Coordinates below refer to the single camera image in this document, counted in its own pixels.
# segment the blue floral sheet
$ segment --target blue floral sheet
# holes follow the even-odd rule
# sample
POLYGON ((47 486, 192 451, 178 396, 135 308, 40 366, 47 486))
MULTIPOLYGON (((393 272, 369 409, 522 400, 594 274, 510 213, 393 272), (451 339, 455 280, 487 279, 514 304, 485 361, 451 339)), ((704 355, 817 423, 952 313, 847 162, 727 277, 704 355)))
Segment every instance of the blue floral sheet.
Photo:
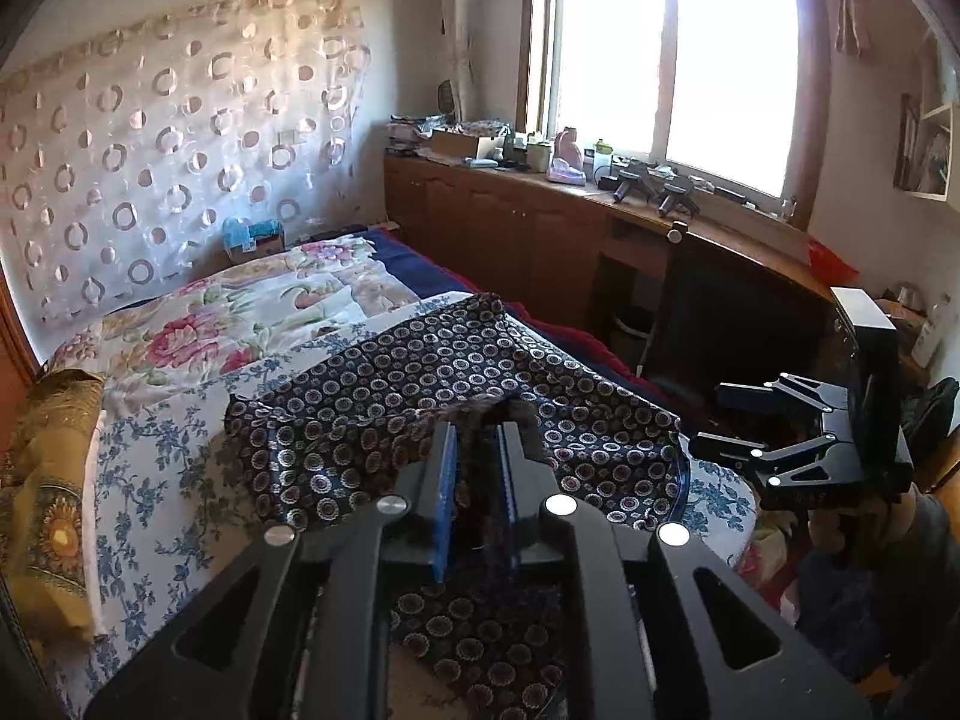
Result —
MULTIPOLYGON (((261 395, 354 343, 467 296, 444 293, 348 325, 104 425, 96 541, 109 632, 92 647, 51 652, 48 677, 69 712, 79 717, 93 694, 260 530, 242 467, 224 450, 229 396, 261 395)), ((736 562, 756 517, 754 498, 736 474, 690 461, 682 520, 717 555, 736 562)))

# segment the yellow patterned pillow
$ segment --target yellow patterned pillow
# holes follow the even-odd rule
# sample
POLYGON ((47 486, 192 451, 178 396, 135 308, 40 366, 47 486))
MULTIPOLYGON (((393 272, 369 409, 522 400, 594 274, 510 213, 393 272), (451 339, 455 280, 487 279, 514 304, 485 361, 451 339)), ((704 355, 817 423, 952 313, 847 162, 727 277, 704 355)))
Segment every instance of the yellow patterned pillow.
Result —
POLYGON ((3 576, 28 637, 92 641, 83 577, 80 500, 103 380, 81 370, 45 377, 30 392, 11 440, 13 495, 3 576))

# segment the cabinet door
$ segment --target cabinet door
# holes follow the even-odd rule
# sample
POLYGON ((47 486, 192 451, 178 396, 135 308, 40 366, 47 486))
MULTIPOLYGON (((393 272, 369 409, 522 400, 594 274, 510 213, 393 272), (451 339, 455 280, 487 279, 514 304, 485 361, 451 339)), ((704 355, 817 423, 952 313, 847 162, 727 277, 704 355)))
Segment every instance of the cabinet door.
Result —
POLYGON ((383 189, 387 215, 390 220, 400 225, 397 233, 400 240, 416 250, 422 250, 421 245, 428 238, 427 215, 424 212, 424 179, 416 172, 415 167, 402 162, 395 170, 386 167, 383 172, 383 189))
POLYGON ((464 272, 473 244, 467 190, 443 178, 428 176, 424 181, 424 215, 428 240, 415 247, 416 250, 437 265, 469 278, 464 272))
POLYGON ((603 237, 603 215, 531 210, 528 215, 530 316, 583 328, 603 237))
POLYGON ((467 276, 477 287, 505 300, 526 299, 529 218, 520 204, 488 191, 469 195, 474 245, 464 252, 467 276))

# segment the window frame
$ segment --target window frame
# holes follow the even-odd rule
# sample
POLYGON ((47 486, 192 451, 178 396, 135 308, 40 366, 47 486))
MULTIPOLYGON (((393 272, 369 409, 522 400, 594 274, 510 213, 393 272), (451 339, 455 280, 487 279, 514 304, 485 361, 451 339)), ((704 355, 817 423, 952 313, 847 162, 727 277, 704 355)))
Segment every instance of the window frame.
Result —
MULTIPOLYGON (((681 172, 693 172, 718 186, 739 191, 763 210, 775 210, 784 197, 795 197, 796 208, 790 224, 806 230, 819 186, 827 138, 830 51, 826 0, 797 0, 797 98, 781 197, 770 196, 736 181, 711 175, 699 167, 666 159, 677 69, 678 8, 678 0, 666 0, 664 39, 661 42, 661 84, 653 147, 649 155, 641 156, 672 165, 681 172)), ((563 0, 523 0, 517 129, 536 129, 554 134, 562 20, 563 0), (531 88, 536 90, 534 95, 529 94, 531 88)))

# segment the wooden cabinet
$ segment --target wooden cabinet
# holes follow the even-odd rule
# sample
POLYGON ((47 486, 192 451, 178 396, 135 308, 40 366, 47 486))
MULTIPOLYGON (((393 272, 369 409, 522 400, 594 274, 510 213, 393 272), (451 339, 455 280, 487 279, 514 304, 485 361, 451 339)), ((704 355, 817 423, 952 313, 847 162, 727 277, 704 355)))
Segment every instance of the wooden cabinet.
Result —
POLYGON ((490 191, 470 191, 469 237, 462 272, 478 287, 525 303, 530 263, 529 220, 520 204, 490 191))
POLYGON ((525 305, 542 322, 584 327, 606 217, 530 213, 531 257, 525 305))
POLYGON ((534 319, 584 327, 606 230, 599 207, 515 176, 387 159, 387 213, 415 250, 534 319))

